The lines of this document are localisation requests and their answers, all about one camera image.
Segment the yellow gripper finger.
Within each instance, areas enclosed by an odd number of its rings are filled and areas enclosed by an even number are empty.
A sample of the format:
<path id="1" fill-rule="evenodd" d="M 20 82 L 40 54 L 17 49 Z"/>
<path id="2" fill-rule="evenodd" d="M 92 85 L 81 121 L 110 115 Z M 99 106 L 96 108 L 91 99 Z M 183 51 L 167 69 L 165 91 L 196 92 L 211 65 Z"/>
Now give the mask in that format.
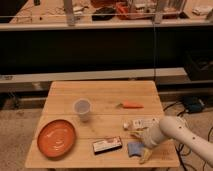
<path id="1" fill-rule="evenodd" d="M 148 148 L 143 148 L 141 150 L 141 158 L 139 160 L 139 163 L 140 164 L 146 163 L 150 159 L 150 157 L 152 156 L 152 153 L 153 153 L 152 150 L 150 150 Z"/>
<path id="2" fill-rule="evenodd" d="M 133 132 L 130 132 L 130 135 L 131 135 L 131 136 L 134 136 L 134 137 L 136 137 L 136 138 L 139 138 L 139 139 L 142 139 L 142 137 L 143 137 L 143 136 L 142 136 L 142 132 L 137 132 L 137 131 L 136 131 L 136 132 L 134 132 L 134 131 L 133 131 Z"/>

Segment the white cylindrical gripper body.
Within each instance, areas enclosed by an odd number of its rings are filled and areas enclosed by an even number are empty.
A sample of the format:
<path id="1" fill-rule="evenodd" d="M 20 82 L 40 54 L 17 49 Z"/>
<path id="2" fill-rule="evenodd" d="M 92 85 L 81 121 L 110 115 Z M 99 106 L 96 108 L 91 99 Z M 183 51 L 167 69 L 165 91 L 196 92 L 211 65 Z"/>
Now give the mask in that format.
<path id="1" fill-rule="evenodd" d="M 158 124 L 152 125 L 142 133 L 144 145 L 153 149 L 166 140 L 166 136 L 160 130 Z"/>

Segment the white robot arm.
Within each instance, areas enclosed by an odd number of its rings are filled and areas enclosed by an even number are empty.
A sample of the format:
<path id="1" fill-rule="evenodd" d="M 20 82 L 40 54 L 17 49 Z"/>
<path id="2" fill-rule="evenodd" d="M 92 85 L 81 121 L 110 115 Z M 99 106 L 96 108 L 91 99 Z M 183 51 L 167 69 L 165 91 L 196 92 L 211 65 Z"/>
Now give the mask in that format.
<path id="1" fill-rule="evenodd" d="M 151 127 L 132 130 L 148 149 L 154 149 L 163 142 L 174 139 L 191 149 L 196 155 L 213 167 L 213 143 L 193 133 L 182 117 L 164 116 Z"/>

